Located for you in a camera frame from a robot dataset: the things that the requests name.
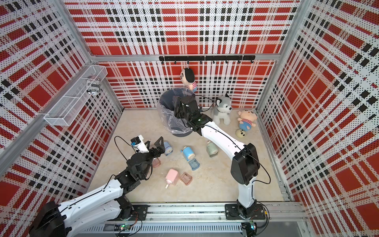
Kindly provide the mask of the light blue pencil sharpener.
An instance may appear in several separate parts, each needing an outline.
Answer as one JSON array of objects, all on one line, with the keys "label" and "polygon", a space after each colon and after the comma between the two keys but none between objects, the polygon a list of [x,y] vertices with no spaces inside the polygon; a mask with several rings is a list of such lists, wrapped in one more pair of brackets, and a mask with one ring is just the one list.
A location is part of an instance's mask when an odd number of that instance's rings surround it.
[{"label": "light blue pencil sharpener", "polygon": [[166,156],[168,156],[168,155],[170,155],[171,153],[173,153],[173,148],[172,148],[172,146],[169,144],[169,142],[164,141],[164,148],[165,148],[165,155],[166,155]]}]

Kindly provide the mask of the bright blue pencil sharpener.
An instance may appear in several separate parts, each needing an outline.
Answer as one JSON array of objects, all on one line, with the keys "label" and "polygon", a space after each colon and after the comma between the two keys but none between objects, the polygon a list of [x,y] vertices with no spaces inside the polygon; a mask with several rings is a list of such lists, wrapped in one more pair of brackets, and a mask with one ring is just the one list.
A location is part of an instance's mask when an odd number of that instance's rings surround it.
[{"label": "bright blue pencil sharpener", "polygon": [[184,158],[187,160],[187,161],[190,161],[192,159],[195,158],[195,153],[194,151],[192,150],[191,147],[189,146],[185,146],[182,150],[181,150],[181,153],[183,154]]}]

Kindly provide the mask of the pink pencil sharpener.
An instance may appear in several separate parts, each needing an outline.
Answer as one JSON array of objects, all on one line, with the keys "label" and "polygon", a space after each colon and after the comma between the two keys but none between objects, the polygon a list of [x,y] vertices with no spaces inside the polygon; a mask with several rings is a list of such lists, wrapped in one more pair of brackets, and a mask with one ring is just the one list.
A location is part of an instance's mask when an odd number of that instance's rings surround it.
[{"label": "pink pencil sharpener", "polygon": [[179,180],[179,173],[178,173],[178,171],[175,170],[175,169],[170,169],[169,172],[166,175],[166,187],[165,188],[168,189],[168,187],[170,185],[176,186],[178,180]]}]

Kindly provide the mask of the pink sharpener shavings tray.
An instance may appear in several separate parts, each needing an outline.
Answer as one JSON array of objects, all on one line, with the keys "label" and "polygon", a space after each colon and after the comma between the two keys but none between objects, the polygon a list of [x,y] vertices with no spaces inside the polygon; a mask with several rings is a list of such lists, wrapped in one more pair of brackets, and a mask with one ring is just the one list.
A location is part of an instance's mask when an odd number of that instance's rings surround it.
[{"label": "pink sharpener shavings tray", "polygon": [[190,185],[190,183],[192,182],[193,180],[193,177],[191,175],[189,175],[188,173],[184,172],[181,176],[180,176],[180,180],[181,182],[183,182],[186,186]]}]

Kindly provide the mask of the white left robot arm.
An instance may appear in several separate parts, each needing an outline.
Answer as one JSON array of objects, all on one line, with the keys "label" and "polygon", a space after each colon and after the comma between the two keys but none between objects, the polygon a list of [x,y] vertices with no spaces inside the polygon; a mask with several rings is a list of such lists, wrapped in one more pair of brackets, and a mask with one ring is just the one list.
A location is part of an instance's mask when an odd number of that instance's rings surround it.
[{"label": "white left robot arm", "polygon": [[126,197],[147,181],[153,171],[153,160],[165,152],[164,139],[160,137],[153,147],[141,135],[131,140],[135,153],[126,161],[127,167],[108,182],[72,200],[57,204],[46,203],[32,222],[31,237],[73,237],[81,231],[118,217],[128,218],[133,205]]}]

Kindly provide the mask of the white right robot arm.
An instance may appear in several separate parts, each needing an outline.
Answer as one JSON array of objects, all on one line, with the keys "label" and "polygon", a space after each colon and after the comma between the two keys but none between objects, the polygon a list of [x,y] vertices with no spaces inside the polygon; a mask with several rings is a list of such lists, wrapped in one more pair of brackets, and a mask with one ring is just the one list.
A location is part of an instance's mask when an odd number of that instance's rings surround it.
[{"label": "white right robot arm", "polygon": [[176,118],[184,119],[185,126],[213,142],[231,159],[231,175],[238,183],[238,213],[245,219],[251,218],[257,206],[254,182],[261,167],[255,146],[232,138],[209,116],[201,113],[194,95],[178,97],[174,104]]}]

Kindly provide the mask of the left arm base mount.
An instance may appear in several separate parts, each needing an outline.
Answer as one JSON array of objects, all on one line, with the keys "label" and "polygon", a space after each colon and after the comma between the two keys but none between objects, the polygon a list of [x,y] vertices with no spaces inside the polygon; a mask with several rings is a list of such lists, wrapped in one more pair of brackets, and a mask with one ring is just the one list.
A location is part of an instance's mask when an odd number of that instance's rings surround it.
[{"label": "left arm base mount", "polygon": [[145,221],[148,213],[148,207],[149,206],[145,204],[133,204],[132,206],[122,209],[118,218],[127,220],[131,216],[138,216],[142,221]]}]

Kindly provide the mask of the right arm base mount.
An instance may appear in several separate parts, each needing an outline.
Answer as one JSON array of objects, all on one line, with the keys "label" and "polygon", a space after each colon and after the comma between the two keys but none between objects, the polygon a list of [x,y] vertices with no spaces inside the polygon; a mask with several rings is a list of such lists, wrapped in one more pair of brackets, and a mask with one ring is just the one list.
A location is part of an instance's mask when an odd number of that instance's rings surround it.
[{"label": "right arm base mount", "polygon": [[226,204],[225,214],[227,220],[265,220],[266,213],[262,204],[253,204],[245,208],[239,203]]}]

